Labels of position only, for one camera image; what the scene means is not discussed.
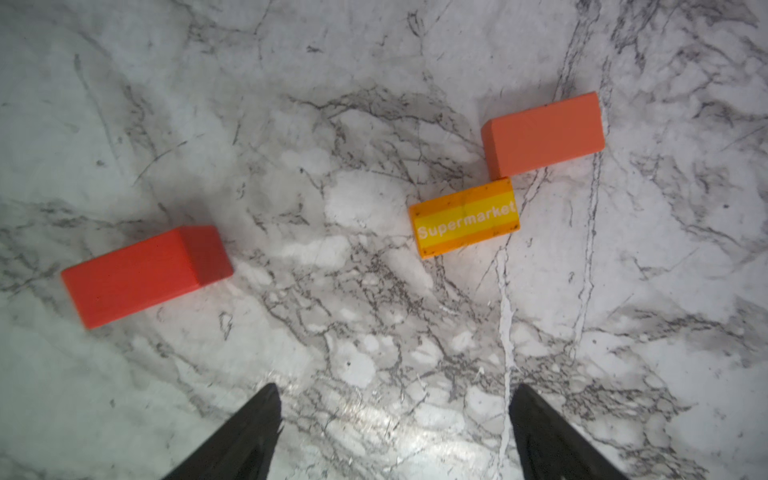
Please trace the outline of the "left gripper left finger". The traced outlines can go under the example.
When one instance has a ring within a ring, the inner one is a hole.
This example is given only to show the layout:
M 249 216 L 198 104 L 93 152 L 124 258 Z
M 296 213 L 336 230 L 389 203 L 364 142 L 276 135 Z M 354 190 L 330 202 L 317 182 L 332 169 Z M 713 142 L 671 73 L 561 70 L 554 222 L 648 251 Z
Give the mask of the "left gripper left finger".
M 265 479 L 281 424 L 279 390 L 269 383 L 165 479 Z

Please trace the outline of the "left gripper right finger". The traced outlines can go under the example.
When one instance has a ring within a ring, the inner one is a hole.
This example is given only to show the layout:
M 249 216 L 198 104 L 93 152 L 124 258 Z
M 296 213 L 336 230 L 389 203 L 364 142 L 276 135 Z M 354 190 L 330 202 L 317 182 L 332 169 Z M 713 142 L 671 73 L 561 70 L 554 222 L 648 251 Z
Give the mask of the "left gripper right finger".
M 529 385 L 514 391 L 509 417 L 525 480 L 627 479 Z

